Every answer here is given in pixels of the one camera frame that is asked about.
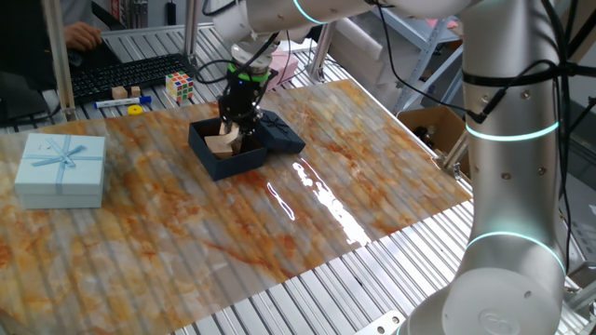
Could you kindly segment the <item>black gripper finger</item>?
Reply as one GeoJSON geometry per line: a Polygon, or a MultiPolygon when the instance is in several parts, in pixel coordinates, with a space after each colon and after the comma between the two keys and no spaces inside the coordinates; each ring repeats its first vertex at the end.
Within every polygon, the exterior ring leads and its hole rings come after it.
{"type": "Polygon", "coordinates": [[[233,108],[229,98],[219,98],[219,116],[221,120],[220,134],[227,135],[231,132],[233,124],[233,108]]]}
{"type": "Polygon", "coordinates": [[[252,108],[249,112],[243,115],[241,117],[241,136],[243,138],[252,136],[262,117],[263,112],[260,108],[252,108]]]}

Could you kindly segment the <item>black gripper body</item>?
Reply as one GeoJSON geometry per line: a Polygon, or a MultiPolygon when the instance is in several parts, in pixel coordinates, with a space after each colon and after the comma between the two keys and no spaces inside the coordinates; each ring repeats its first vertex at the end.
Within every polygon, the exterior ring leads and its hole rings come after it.
{"type": "Polygon", "coordinates": [[[247,117],[263,93],[263,84],[248,79],[229,80],[218,99],[220,117],[247,117]]]}

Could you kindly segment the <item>person's bare hand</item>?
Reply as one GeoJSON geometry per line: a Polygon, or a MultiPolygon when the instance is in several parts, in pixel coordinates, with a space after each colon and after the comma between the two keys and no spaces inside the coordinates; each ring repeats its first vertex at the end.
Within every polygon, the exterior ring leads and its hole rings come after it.
{"type": "Polygon", "coordinates": [[[64,27],[65,44],[68,49],[87,52],[102,43],[101,31],[84,22],[76,22],[64,27]]]}

